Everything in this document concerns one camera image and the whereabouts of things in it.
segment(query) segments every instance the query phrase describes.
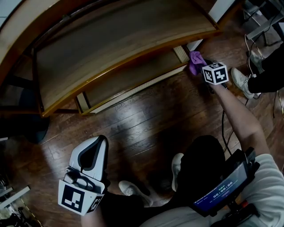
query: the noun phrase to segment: forearm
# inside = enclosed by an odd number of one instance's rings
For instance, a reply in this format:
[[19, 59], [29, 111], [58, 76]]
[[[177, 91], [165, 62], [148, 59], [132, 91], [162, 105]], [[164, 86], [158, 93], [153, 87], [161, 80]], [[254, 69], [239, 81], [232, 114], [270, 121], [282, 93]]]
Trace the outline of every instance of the forearm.
[[82, 227], [107, 227], [103, 216], [101, 207], [98, 206], [95, 211], [81, 216]]
[[229, 90], [222, 85], [211, 86], [240, 141], [242, 150], [253, 147], [257, 154], [269, 153], [259, 121]]

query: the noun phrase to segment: white sneaker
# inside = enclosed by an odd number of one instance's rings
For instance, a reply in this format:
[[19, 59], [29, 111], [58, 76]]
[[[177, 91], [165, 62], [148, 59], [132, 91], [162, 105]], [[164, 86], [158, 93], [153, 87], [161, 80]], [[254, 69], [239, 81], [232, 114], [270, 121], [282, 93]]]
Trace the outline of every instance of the white sneaker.
[[245, 97], [248, 99], [253, 98], [254, 94], [249, 92], [249, 87], [248, 87], [248, 80], [249, 78], [243, 75], [238, 69], [232, 68], [231, 69], [231, 76], [232, 79], [235, 83], [235, 85], [242, 90], [244, 93]]
[[257, 67], [259, 74], [264, 72], [264, 69], [262, 68], [262, 65], [261, 65], [261, 62], [263, 61], [263, 59], [260, 56], [258, 56], [254, 51], [252, 51], [249, 59]]
[[121, 192], [126, 196], [135, 195], [141, 197], [144, 207], [151, 207], [153, 205], [153, 200], [140, 191], [140, 189], [134, 183], [131, 183], [127, 180], [122, 180], [119, 182], [118, 186]]
[[172, 172], [173, 172], [173, 181], [172, 189], [176, 192], [178, 188], [178, 174], [181, 171], [181, 158], [183, 153], [177, 153], [172, 160]]

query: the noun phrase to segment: white t-shirt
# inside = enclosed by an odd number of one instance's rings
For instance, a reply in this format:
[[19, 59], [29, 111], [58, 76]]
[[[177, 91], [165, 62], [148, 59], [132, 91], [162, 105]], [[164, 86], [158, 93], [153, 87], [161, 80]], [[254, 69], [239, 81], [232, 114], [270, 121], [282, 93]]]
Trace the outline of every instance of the white t-shirt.
[[[253, 181], [244, 188], [241, 198], [254, 204], [260, 217], [252, 216], [241, 227], [284, 226], [284, 177], [270, 154], [256, 157], [260, 164]], [[210, 227], [221, 220], [228, 209], [222, 209], [215, 217], [202, 217], [189, 207], [165, 211], [143, 223], [140, 227]]]

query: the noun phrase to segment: purple cloth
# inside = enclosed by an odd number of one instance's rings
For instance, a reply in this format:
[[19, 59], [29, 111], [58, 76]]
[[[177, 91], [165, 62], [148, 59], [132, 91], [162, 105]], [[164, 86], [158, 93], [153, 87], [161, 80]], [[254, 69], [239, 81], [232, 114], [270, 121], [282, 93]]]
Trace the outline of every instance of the purple cloth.
[[189, 70], [193, 75], [199, 74], [202, 67], [207, 66], [199, 51], [191, 51], [189, 58]]

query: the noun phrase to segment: sleeve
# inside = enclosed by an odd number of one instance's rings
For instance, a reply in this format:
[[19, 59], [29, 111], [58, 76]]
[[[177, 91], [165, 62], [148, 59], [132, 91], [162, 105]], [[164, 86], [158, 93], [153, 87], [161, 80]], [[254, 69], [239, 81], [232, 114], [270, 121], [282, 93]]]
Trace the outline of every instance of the sleeve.
[[244, 188], [242, 198], [254, 204], [260, 217], [253, 216], [241, 226], [284, 226], [284, 177], [270, 154], [256, 157], [260, 164], [255, 179]]

